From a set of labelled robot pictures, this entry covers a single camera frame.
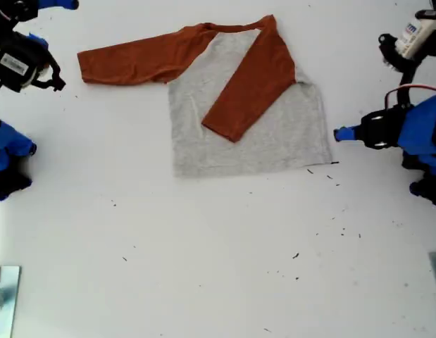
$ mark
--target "red wire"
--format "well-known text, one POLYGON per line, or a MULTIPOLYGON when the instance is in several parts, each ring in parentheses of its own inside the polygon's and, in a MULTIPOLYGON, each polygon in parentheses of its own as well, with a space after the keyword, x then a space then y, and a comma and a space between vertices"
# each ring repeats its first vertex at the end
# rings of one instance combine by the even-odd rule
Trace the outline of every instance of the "red wire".
POLYGON ((394 88, 394 89, 390 90, 388 93, 386 93, 386 95, 385 95, 385 109, 388 109, 388 98, 390 97, 390 94, 397 92, 398 90, 403 89, 403 88, 421 88, 421 89, 433 90, 434 92, 436 92, 436 87, 429 86, 427 84, 418 84, 418 83, 417 84, 413 84, 413 83, 403 84, 402 86, 394 88))

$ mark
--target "metal plate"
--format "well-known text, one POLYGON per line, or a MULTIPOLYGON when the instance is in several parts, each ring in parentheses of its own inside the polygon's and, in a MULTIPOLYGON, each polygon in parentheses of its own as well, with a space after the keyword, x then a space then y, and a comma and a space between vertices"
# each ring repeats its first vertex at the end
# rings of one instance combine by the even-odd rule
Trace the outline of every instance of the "metal plate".
POLYGON ((10 338, 13 332, 19 277, 19 266, 0 266, 0 338, 10 338))

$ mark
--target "white table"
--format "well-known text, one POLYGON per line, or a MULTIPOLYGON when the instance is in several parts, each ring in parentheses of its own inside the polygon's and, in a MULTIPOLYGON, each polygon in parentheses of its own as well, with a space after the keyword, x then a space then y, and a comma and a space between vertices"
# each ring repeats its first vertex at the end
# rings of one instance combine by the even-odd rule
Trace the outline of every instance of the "white table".
MULTIPOLYGON (((273 13, 331 132, 382 108, 400 74, 383 65, 378 36, 428 6, 83 0, 22 25, 50 42, 68 85, 0 91, 0 116, 39 146, 34 185, 0 204, 0 264, 23 267, 14 337, 436 337, 436 208, 409 194, 419 174, 401 169, 399 150, 332 141, 341 163, 313 175, 178 180, 167 88, 85 85, 76 58, 273 13)), ((436 58, 416 81, 436 85, 436 58)))

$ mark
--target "folded sleeve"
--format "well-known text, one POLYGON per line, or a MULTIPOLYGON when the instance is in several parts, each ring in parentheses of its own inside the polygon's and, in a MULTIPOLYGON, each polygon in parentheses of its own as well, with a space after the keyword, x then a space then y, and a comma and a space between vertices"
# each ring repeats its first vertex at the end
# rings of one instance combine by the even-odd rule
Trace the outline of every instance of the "folded sleeve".
POLYGON ((82 51, 78 54, 82 79, 105 85, 169 82, 191 65, 216 34, 200 24, 158 37, 82 51))
POLYGON ((232 142, 295 83, 294 61, 278 34, 274 17, 262 29, 235 74, 202 120, 232 142))

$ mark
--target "long-sleeve shirt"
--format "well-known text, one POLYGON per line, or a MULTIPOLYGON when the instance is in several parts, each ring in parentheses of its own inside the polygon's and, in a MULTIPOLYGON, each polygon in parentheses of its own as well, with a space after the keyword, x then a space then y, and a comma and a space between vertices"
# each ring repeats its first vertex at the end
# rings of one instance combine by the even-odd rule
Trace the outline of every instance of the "long-sleeve shirt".
POLYGON ((331 161, 318 92, 295 65, 271 15, 245 26, 202 23, 83 51, 78 59, 85 82, 169 83, 178 175, 331 161), (270 116, 260 119, 264 113, 270 116))

